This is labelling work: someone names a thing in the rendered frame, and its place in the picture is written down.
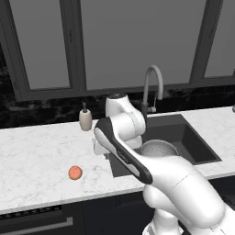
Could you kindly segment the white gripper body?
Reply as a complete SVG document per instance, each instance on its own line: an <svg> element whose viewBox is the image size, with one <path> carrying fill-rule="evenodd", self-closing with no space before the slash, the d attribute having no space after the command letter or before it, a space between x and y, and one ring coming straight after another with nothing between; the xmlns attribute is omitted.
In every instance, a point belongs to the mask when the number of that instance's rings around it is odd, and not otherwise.
<svg viewBox="0 0 235 235"><path fill-rule="evenodd" d="M94 153L96 155L103 155L108 153L108 150L104 148L102 145L100 145L96 138L93 138L93 144L94 144Z"/></svg>

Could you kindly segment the orange peach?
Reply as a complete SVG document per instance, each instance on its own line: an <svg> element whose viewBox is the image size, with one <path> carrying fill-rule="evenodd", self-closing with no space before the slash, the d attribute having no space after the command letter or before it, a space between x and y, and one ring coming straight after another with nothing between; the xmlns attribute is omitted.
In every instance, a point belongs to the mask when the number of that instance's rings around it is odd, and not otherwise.
<svg viewBox="0 0 235 235"><path fill-rule="evenodd" d="M69 177L72 180L78 180L82 177L83 170L79 166L72 166L69 170Z"/></svg>

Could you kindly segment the grey metal colander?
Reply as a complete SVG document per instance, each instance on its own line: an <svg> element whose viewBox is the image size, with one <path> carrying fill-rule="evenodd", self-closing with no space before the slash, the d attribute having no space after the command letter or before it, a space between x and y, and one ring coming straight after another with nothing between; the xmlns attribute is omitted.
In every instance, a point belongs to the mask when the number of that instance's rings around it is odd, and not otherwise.
<svg viewBox="0 0 235 235"><path fill-rule="evenodd" d="M172 143L165 140L148 140L140 147L140 154L144 156L163 157L179 156L180 152Z"/></svg>

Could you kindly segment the grey faucet lever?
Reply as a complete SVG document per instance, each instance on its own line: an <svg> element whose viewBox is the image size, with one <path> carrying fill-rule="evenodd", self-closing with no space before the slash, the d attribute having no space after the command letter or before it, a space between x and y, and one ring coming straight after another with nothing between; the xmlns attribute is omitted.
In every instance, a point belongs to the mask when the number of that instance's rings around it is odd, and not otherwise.
<svg viewBox="0 0 235 235"><path fill-rule="evenodd" d="M149 113L156 113L156 100L157 100L157 98L155 97L154 102L153 102L153 106L148 107L148 112Z"/></svg>

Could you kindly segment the grey curved sink faucet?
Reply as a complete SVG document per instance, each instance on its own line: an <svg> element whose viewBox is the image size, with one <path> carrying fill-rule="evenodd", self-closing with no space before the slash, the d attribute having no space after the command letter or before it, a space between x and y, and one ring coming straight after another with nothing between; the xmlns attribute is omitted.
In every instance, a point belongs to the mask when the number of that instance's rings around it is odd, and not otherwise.
<svg viewBox="0 0 235 235"><path fill-rule="evenodd" d="M149 94L149 86L150 86L150 78L151 73L154 72L156 75L156 79L158 82L158 92L154 97L153 107L156 109L156 100L162 100L163 98L163 79L162 73L160 69L156 65L151 65L146 73L144 80L144 92L143 92L143 100L141 102L141 113L144 116L145 122L147 123L147 115L148 115L148 94Z"/></svg>

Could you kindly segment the dark sink basin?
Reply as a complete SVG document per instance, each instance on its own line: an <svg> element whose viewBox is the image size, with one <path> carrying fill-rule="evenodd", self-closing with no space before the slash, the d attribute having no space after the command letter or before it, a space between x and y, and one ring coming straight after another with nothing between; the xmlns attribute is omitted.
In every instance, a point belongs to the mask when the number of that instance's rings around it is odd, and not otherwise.
<svg viewBox="0 0 235 235"><path fill-rule="evenodd" d="M199 136L182 115L148 117L142 142L165 140L173 144L193 165L221 162L217 154Z"/></svg>

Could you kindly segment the beige soap dispenser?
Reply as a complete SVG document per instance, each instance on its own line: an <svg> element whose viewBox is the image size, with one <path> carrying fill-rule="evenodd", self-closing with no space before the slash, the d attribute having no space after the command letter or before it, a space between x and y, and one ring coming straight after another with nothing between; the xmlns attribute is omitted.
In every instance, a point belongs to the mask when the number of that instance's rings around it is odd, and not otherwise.
<svg viewBox="0 0 235 235"><path fill-rule="evenodd" d="M83 108L79 113L79 124L83 131L89 131L92 128L92 114L83 102Z"/></svg>

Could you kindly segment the dark cupboard front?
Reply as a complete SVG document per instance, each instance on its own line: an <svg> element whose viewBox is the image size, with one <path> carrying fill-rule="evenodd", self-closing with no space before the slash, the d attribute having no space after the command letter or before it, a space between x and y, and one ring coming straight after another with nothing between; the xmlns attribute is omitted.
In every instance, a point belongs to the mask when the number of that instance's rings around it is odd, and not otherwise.
<svg viewBox="0 0 235 235"><path fill-rule="evenodd" d="M142 235L154 210L142 192L83 202L86 235Z"/></svg>

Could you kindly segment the black dishwasher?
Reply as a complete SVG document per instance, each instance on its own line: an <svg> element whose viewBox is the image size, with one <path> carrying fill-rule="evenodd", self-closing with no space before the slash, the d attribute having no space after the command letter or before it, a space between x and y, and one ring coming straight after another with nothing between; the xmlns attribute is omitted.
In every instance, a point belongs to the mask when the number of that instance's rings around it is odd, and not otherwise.
<svg viewBox="0 0 235 235"><path fill-rule="evenodd" d="M29 229L65 222L69 217L73 218L72 226L25 235L85 235L82 206L72 204L0 214L0 235L18 229Z"/></svg>

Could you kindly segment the dark framed window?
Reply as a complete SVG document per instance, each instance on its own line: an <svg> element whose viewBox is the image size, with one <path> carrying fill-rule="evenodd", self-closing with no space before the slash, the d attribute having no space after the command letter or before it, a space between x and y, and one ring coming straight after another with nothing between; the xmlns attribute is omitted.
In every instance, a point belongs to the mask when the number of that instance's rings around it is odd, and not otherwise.
<svg viewBox="0 0 235 235"><path fill-rule="evenodd" d="M235 84L235 0L0 0L19 101Z"/></svg>

